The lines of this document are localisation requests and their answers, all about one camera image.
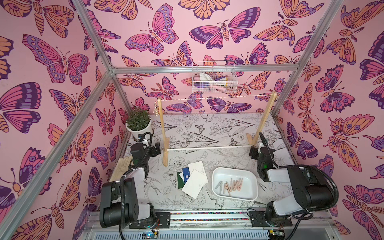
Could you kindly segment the blue postcard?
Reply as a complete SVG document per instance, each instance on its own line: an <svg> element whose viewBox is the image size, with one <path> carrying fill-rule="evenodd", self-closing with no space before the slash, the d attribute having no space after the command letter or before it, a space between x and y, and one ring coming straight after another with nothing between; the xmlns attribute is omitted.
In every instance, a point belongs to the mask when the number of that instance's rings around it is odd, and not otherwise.
<svg viewBox="0 0 384 240"><path fill-rule="evenodd" d="M188 181L190 175L191 175L191 173L190 173L189 167L183 168L183 180L184 180L184 183L186 183Z"/></svg>

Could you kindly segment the green postcard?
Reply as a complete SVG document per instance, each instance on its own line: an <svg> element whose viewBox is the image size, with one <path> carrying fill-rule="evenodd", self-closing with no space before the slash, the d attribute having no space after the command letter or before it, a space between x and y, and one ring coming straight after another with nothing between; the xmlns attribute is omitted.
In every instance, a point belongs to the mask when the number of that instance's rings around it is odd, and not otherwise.
<svg viewBox="0 0 384 240"><path fill-rule="evenodd" d="M182 189L185 185L184 183L184 180L181 179L181 177L179 176L179 173L177 173L177 182L178 182L178 189Z"/></svg>

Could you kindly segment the grey clothespin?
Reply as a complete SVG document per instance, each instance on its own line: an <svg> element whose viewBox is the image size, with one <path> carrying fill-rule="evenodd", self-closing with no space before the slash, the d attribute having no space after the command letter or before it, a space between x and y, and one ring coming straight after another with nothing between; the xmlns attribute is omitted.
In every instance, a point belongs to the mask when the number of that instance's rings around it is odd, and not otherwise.
<svg viewBox="0 0 384 240"><path fill-rule="evenodd" d="M215 189L220 189L220 191L223 189L223 181L219 181Z"/></svg>

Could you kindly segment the red postcard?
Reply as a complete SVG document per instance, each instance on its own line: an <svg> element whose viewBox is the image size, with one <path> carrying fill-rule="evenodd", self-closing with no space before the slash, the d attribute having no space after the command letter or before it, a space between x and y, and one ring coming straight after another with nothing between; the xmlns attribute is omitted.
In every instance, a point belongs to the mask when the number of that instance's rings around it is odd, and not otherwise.
<svg viewBox="0 0 384 240"><path fill-rule="evenodd" d="M203 186L208 183L206 175L197 170L193 170L189 179L185 183L182 191L193 199L196 199L202 190Z"/></svg>

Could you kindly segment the plain white postcard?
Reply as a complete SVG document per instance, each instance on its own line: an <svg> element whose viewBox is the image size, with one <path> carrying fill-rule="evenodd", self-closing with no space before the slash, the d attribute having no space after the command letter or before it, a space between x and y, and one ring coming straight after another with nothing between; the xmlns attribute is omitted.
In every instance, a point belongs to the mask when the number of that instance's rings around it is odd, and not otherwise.
<svg viewBox="0 0 384 240"><path fill-rule="evenodd" d="M207 174L202 161L188 164L190 174L193 172L199 172L207 178Z"/></svg>

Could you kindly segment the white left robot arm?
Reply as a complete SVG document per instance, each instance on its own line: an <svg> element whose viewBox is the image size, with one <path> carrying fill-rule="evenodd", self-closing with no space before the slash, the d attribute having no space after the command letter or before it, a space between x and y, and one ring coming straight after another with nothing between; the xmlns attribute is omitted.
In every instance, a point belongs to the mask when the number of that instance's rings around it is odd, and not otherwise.
<svg viewBox="0 0 384 240"><path fill-rule="evenodd" d="M120 158L110 181L102 186L100 225L102 228L154 228L159 224L155 208L147 202L147 179L152 147L136 143L131 155Z"/></svg>

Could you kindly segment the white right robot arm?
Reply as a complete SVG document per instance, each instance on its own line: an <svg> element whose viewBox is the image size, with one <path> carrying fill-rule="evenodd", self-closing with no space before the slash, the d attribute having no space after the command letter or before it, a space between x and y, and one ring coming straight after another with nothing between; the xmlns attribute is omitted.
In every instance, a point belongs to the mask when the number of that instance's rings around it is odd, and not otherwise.
<svg viewBox="0 0 384 240"><path fill-rule="evenodd" d="M329 210L339 200L339 189L334 180L314 166L278 166L274 150L267 146L251 147L250 157L257 161L257 173L267 183L288 183L292 193L267 204L264 216L270 226L285 217L306 220L314 212Z"/></svg>

